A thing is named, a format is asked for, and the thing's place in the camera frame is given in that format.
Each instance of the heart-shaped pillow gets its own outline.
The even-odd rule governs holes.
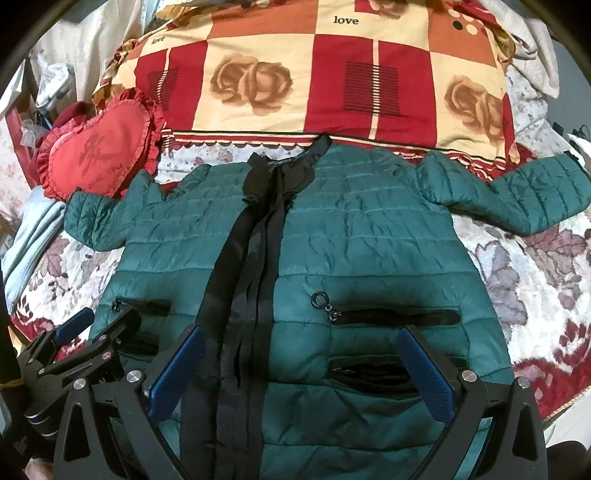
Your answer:
[[[53,129],[37,158],[45,196],[67,201],[77,188],[120,196],[142,168],[155,173],[163,126],[161,108],[132,88],[84,124]]]

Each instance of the black ring zipper pull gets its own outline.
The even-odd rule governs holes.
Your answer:
[[[340,317],[340,312],[332,306],[330,298],[325,291],[315,291],[310,295],[310,303],[316,310],[325,310],[331,323],[336,323]]]

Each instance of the blue gripper pad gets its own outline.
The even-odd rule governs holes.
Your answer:
[[[53,336],[53,343],[64,346],[80,335],[95,321],[95,313],[88,307],[70,317],[66,323],[62,323]]]
[[[172,415],[205,350],[205,332],[193,326],[150,388],[148,417],[154,423]]]
[[[429,413],[434,420],[449,425],[456,414],[451,385],[408,329],[398,332],[396,343],[397,354]]]

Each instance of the scalloped trim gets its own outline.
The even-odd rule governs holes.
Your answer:
[[[158,167],[158,155],[160,148],[158,142],[161,139],[160,131],[165,125],[164,114],[156,102],[146,97],[144,93],[131,88],[124,90],[117,95],[111,103],[96,117],[78,124],[75,119],[66,123],[63,127],[52,129],[39,149],[37,157],[37,168],[41,185],[45,196],[57,200],[68,200],[72,192],[65,192],[53,177],[53,162],[56,160],[56,152],[68,141],[76,138],[77,134],[97,124],[104,115],[112,112],[122,103],[129,104],[129,101],[138,104],[144,117],[142,133],[139,137],[139,144],[134,152],[133,160],[130,161],[119,177],[114,180],[113,187],[105,193],[105,196],[118,197],[121,191],[125,190],[133,177],[142,168],[150,174],[154,174]]]

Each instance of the silver bolt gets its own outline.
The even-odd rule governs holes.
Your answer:
[[[527,380],[527,378],[525,377],[519,377],[517,379],[517,384],[521,387],[521,388],[529,388],[530,387],[530,381]]]
[[[469,383],[473,383],[478,378],[478,375],[476,375],[472,370],[464,370],[462,372],[462,378]]]
[[[129,383],[135,383],[140,378],[142,378],[142,372],[140,372],[139,370],[132,370],[131,372],[129,372],[127,374],[127,376],[125,378],[127,379],[127,381]]]
[[[74,390],[82,390],[86,386],[86,380],[79,378],[74,382]]]

